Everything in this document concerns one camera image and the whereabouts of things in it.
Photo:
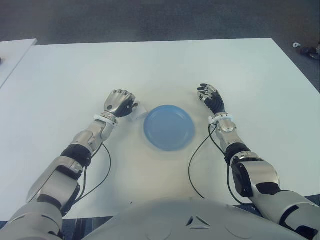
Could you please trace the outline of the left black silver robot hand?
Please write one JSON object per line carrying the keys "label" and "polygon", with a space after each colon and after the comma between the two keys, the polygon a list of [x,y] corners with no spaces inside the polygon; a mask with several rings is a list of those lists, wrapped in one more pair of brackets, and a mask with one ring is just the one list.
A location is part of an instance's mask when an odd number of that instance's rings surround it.
{"label": "left black silver robot hand", "polygon": [[136,96],[127,90],[112,90],[104,103],[104,112],[122,118],[133,112]]}

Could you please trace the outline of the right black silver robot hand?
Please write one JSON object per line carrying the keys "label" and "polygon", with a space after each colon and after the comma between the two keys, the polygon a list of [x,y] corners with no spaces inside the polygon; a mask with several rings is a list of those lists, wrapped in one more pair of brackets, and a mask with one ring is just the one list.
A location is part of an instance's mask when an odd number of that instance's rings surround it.
{"label": "right black silver robot hand", "polygon": [[197,88],[198,98],[212,111],[214,115],[225,113],[224,101],[219,91],[210,84],[202,83]]}

